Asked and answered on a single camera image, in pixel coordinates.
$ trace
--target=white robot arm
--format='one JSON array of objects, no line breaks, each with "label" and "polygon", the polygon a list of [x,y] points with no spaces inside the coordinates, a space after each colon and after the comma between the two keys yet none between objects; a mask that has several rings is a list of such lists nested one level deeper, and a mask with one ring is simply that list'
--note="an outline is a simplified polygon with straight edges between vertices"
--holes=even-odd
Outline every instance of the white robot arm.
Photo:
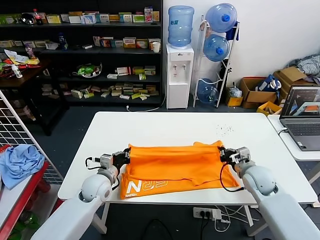
[{"label": "white robot arm", "polygon": [[[243,180],[245,189],[253,195],[277,240],[320,240],[320,231],[316,225],[296,200],[277,184],[269,169],[256,166],[246,147],[221,147],[219,150],[220,160],[225,165],[231,165]],[[101,164],[98,174],[88,177],[83,182],[79,196],[66,200],[31,240],[80,239],[90,226],[95,212],[118,186],[112,187],[121,166],[130,163],[129,154],[130,149],[127,148],[113,155],[104,154],[101,158],[95,158]],[[54,234],[48,234],[52,229],[55,230]]]}]

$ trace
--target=blue cloth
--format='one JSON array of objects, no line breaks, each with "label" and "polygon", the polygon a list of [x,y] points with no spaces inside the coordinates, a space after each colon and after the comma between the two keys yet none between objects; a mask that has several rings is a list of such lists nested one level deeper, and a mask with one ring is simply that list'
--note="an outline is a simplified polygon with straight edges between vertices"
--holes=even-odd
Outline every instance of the blue cloth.
[{"label": "blue cloth", "polygon": [[45,157],[35,146],[21,144],[8,147],[0,155],[0,173],[4,185],[11,190],[28,176],[38,172],[44,162]]}]

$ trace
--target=laptop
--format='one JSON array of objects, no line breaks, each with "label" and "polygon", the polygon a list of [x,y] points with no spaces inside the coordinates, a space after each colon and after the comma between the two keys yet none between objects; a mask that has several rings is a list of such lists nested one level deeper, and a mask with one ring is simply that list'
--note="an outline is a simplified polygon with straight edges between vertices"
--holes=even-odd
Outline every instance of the laptop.
[{"label": "laptop", "polygon": [[301,151],[320,151],[320,86],[291,86],[280,122]]}]

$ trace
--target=laptop screen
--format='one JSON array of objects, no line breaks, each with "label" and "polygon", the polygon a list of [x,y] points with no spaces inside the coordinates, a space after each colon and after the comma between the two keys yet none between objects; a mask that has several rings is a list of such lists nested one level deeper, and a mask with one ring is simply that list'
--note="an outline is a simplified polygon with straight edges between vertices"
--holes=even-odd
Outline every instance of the laptop screen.
[{"label": "laptop screen", "polygon": [[281,117],[320,118],[320,86],[292,86]]}]

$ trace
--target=paper cup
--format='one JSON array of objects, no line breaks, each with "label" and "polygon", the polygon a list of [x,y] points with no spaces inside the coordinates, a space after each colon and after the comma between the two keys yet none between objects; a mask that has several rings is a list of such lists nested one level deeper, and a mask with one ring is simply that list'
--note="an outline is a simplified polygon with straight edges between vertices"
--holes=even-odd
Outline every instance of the paper cup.
[{"label": "paper cup", "polygon": [[152,43],[152,46],[153,46],[153,51],[155,53],[160,52],[160,42],[155,41]]}]

